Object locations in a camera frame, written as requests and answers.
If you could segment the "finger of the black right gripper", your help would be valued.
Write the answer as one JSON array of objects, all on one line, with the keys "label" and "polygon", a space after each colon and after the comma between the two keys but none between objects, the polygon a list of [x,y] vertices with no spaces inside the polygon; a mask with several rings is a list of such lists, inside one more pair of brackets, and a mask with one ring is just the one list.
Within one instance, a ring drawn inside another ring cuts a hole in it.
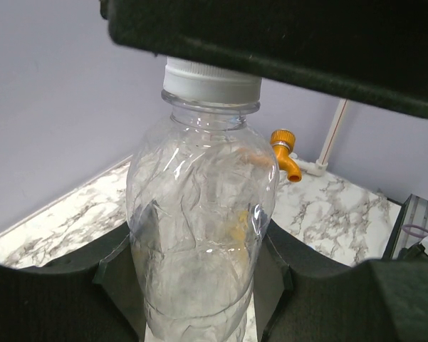
[{"label": "finger of the black right gripper", "polygon": [[103,0],[114,43],[428,119],[428,1]]}]

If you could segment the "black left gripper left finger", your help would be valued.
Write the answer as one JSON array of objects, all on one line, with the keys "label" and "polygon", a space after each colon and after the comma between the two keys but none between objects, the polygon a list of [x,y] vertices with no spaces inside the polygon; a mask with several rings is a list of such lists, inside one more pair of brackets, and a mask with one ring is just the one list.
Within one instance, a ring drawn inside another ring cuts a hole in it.
[{"label": "black left gripper left finger", "polygon": [[129,228],[37,267],[0,264],[0,341],[143,341]]}]

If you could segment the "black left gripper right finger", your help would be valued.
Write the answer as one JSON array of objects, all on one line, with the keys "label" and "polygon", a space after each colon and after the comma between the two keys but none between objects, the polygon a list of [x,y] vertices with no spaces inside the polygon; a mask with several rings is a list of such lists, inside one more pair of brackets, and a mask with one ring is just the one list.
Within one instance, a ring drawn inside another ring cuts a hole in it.
[{"label": "black left gripper right finger", "polygon": [[428,341],[428,261],[350,267],[271,223],[256,264],[260,341]]}]

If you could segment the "small clear bottle white cap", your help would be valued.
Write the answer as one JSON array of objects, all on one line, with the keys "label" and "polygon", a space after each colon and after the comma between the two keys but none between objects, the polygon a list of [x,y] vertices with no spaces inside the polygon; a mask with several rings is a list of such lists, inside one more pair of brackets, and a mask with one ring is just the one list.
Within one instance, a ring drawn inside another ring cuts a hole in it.
[{"label": "small clear bottle white cap", "polygon": [[147,325],[161,341],[241,341],[279,180],[246,122],[259,104],[162,99],[172,112],[146,132],[126,182]]}]

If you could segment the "white ribbed bottle cap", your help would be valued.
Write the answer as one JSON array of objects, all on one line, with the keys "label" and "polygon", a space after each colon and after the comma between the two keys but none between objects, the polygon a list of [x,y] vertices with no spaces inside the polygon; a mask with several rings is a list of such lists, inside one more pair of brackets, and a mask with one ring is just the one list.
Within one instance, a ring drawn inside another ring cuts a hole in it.
[{"label": "white ribbed bottle cap", "polygon": [[261,78],[169,57],[163,90],[190,101],[243,105],[260,100]]}]

